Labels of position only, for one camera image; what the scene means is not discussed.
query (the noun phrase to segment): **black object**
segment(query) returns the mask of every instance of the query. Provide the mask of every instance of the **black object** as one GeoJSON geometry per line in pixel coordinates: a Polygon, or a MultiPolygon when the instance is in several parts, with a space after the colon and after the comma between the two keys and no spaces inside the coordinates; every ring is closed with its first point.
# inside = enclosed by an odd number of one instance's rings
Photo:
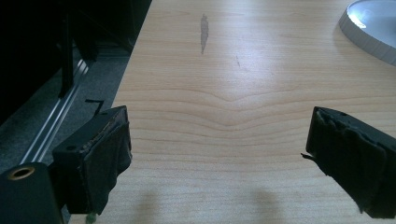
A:
{"type": "Polygon", "coordinates": [[[346,113],[316,106],[306,159],[372,218],[396,215],[396,139],[346,113]]]}
{"type": "Polygon", "coordinates": [[[62,87],[59,97],[64,97],[74,83],[73,79],[73,40],[85,61],[96,61],[98,50],[89,30],[90,25],[99,29],[123,47],[129,54],[133,46],[125,39],[113,34],[101,22],[84,11],[84,4],[75,0],[59,0],[62,11],[62,87]]]}
{"type": "Polygon", "coordinates": [[[101,214],[117,177],[131,164],[126,106],[94,116],[53,151],[0,175],[0,223],[63,223],[70,214],[101,214]]]}
{"type": "Polygon", "coordinates": [[[0,175],[0,223],[64,223],[47,166],[29,162],[0,175]]]}
{"type": "Polygon", "coordinates": [[[52,0],[0,1],[0,125],[62,66],[52,0]]]}

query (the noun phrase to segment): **gray floor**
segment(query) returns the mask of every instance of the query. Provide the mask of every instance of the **gray floor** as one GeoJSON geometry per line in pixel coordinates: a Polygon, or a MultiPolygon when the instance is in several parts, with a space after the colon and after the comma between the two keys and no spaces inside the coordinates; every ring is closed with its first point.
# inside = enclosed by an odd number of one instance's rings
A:
{"type": "MultiPolygon", "coordinates": [[[[92,118],[98,104],[86,100],[103,101],[101,110],[111,108],[130,55],[116,46],[99,46],[99,56],[80,82],[76,98],[71,104],[59,130],[50,143],[42,162],[52,162],[51,150],[71,133],[92,118]]],[[[0,126],[0,173],[18,165],[27,148],[49,117],[58,101],[62,70],[46,82],[19,110],[0,126]]],[[[67,222],[69,215],[64,210],[67,222]]]]}

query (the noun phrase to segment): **wood grain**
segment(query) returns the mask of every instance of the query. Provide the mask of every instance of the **wood grain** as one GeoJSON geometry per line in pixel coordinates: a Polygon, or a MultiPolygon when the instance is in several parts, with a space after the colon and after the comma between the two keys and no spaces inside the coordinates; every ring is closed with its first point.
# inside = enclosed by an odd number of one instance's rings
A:
{"type": "Polygon", "coordinates": [[[396,67],[341,33],[348,4],[153,0],[114,102],[133,163],[96,223],[394,223],[300,155],[315,105],[396,136],[396,67]]]}

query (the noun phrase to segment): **wooden desk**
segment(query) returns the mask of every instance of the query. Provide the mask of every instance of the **wooden desk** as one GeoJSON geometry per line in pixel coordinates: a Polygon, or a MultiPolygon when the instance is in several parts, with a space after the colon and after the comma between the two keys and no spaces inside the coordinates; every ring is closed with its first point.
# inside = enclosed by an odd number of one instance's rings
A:
{"type": "Polygon", "coordinates": [[[134,159],[96,223],[395,223],[300,155],[315,105],[396,136],[396,67],[341,33],[350,3],[153,0],[114,102],[134,159]]]}

